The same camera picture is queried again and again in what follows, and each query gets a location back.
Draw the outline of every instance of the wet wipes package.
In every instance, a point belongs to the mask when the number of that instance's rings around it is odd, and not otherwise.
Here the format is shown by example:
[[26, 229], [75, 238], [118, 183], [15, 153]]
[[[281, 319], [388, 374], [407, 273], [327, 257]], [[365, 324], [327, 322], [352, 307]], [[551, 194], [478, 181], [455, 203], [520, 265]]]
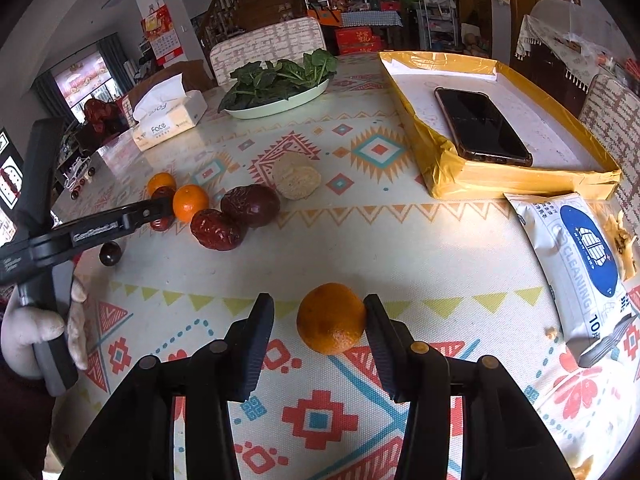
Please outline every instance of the wet wipes package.
[[593, 366], [635, 317], [604, 234], [578, 193], [505, 197], [545, 273], [567, 347], [578, 366]]

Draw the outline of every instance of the calendar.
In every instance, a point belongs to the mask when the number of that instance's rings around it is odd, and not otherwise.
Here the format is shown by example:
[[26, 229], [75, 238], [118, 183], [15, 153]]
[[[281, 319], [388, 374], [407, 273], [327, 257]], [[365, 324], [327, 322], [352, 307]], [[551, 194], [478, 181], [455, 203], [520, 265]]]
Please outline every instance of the calendar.
[[180, 39], [174, 29], [174, 22], [172, 22], [166, 5], [159, 7], [158, 10], [144, 18], [142, 20], [142, 29], [144, 30], [145, 38], [151, 44], [154, 54], [156, 54], [158, 64], [164, 65], [174, 57], [182, 54]]

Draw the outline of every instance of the orange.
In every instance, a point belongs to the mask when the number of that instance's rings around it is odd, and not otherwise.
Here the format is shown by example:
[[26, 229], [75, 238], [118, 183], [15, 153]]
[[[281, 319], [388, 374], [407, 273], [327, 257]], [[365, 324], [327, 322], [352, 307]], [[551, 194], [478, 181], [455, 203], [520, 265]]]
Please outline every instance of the orange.
[[187, 184], [174, 195], [174, 214], [180, 222], [191, 222], [198, 211], [209, 208], [209, 195], [200, 186]]
[[149, 192], [149, 196], [151, 196], [156, 189], [162, 186], [170, 187], [175, 191], [177, 186], [175, 184], [174, 176], [171, 173], [156, 173], [146, 184], [146, 190]]
[[340, 283], [325, 283], [308, 293], [298, 309], [298, 334], [313, 351], [336, 355], [362, 337], [367, 316], [362, 300]]

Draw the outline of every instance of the curtain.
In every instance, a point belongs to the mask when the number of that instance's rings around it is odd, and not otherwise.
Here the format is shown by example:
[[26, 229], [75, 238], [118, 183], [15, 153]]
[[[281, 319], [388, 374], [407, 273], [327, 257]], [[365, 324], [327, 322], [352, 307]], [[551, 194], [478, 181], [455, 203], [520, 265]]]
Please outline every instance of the curtain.
[[126, 95], [133, 88], [133, 83], [124, 68], [124, 63], [129, 59], [122, 49], [118, 34], [111, 34], [106, 38], [102, 38], [96, 45], [111, 77], [113, 77], [123, 95]]
[[76, 120], [50, 70], [40, 74], [31, 87], [36, 91], [40, 102], [52, 117], [63, 118], [65, 128]]

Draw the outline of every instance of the spinach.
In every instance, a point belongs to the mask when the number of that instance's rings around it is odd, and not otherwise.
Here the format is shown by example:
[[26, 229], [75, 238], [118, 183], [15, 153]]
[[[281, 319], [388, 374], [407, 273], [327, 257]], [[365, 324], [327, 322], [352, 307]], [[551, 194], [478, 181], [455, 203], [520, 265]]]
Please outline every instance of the spinach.
[[224, 95], [218, 111], [255, 108], [300, 94], [318, 86], [335, 75], [337, 59], [318, 48], [303, 56], [303, 64], [289, 59], [276, 63], [260, 61], [247, 63], [231, 72], [236, 84]]

